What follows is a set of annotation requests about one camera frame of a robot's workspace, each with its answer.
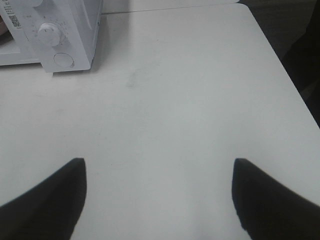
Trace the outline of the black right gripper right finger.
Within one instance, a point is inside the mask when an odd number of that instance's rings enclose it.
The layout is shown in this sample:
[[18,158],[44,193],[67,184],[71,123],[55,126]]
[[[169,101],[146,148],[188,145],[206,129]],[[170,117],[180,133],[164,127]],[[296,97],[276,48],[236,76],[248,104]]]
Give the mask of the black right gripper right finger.
[[241,227],[253,240],[318,240],[320,207],[245,158],[233,165],[231,196]]

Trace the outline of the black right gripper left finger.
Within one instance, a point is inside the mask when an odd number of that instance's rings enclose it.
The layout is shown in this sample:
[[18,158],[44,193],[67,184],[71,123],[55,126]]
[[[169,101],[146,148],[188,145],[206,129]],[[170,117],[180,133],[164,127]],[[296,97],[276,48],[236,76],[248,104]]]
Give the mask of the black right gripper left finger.
[[69,240],[87,195],[86,162],[74,158],[0,207],[2,240]]

